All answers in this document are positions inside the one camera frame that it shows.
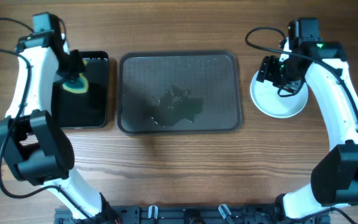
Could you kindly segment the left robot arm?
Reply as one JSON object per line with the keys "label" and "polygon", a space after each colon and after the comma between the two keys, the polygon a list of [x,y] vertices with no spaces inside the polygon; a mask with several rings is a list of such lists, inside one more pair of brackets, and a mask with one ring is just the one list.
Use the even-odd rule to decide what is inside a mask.
{"label": "left robot arm", "polygon": [[[105,200],[75,169],[71,142],[50,114],[55,76],[73,59],[80,66],[75,75],[83,73],[84,64],[77,52],[68,50],[65,34],[51,36],[52,44],[47,39],[32,44],[39,39],[37,34],[23,37],[13,52],[19,73],[12,103],[0,120],[0,189],[16,199],[48,190],[75,219],[95,222],[103,215]],[[26,196],[10,193],[2,181],[2,162],[18,181],[28,181],[37,190]]]}

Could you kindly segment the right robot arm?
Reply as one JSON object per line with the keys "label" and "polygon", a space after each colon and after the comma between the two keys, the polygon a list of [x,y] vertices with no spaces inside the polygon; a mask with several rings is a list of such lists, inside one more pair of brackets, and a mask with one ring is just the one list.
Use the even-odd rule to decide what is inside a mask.
{"label": "right robot arm", "polygon": [[283,50],[264,57],[250,89],[258,109],[287,118],[294,114],[305,86],[318,102],[329,152],[306,186],[277,198],[280,219],[287,222],[358,205],[358,97],[340,43],[285,42]]}

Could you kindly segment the white plate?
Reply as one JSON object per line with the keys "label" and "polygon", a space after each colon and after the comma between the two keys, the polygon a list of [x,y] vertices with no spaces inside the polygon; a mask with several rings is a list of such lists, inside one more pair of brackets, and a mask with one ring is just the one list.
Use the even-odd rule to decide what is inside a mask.
{"label": "white plate", "polygon": [[300,113],[308,101],[308,87],[303,85],[295,96],[281,97],[272,82],[257,81],[258,72],[250,83],[250,97],[254,105],[264,114],[273,118],[290,118]]}

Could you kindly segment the green yellow sponge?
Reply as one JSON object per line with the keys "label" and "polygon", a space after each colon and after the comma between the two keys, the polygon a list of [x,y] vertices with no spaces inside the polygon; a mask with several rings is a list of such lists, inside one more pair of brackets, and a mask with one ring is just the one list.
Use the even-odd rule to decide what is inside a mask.
{"label": "green yellow sponge", "polygon": [[88,79],[84,76],[84,72],[81,72],[75,81],[71,80],[64,82],[62,84],[62,88],[70,93],[83,94],[88,91],[89,82]]}

